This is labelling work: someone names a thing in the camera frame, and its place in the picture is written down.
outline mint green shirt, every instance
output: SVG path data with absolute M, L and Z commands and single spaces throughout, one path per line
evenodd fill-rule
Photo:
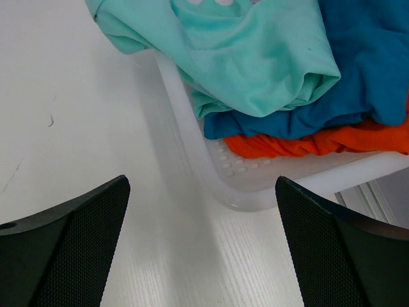
M 121 52 L 156 48 L 172 58 L 194 88 L 198 118 L 231 109 L 257 117 L 292 110 L 341 77 L 317 0 L 86 3 Z

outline orange shirt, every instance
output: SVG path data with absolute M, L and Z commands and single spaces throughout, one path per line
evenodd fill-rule
M 406 112 L 409 110 L 409 97 Z M 301 139 L 277 139 L 260 134 L 248 138 L 232 136 L 224 141 L 230 150 L 243 158 L 303 157 L 332 152 L 400 152 L 409 154 L 409 116 L 400 126 L 385 126 L 366 120 L 357 125 L 321 130 Z

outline white wood-grain surface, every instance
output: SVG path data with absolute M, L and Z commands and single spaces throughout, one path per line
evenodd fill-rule
M 102 306 L 303 306 L 278 210 L 225 209 L 191 173 L 153 54 L 120 54 L 81 0 L 2 0 L 0 224 L 122 173 Z

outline fabric fold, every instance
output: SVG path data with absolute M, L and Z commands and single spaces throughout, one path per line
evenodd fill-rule
M 409 110 L 409 97 L 406 104 Z M 332 152 L 399 152 L 409 154 L 409 116 L 399 126 L 386 126 L 374 120 L 336 129 L 321 130 L 301 139 L 258 136 L 232 136 L 224 139 L 230 150 L 246 159 L 261 157 L 303 157 Z
M 172 58 L 204 94 L 192 96 L 198 118 L 232 109 L 255 117 L 294 109 L 340 78 L 317 0 L 86 2 L 120 51 L 156 48 Z
M 267 134 L 298 139 L 368 117 L 385 125 L 403 123 L 409 86 L 409 1 L 318 2 L 342 79 L 316 102 L 290 112 L 263 118 L 239 111 L 208 114 L 206 138 Z

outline white plastic basket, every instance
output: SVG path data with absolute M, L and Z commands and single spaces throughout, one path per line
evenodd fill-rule
M 193 172 L 231 209 L 259 211 L 276 207 L 274 185 L 281 175 L 326 195 L 409 167 L 408 156 L 393 152 L 240 158 L 223 140 L 210 141 L 203 137 L 203 122 L 194 116 L 189 87 L 181 80 L 176 65 L 158 51 L 156 59 Z

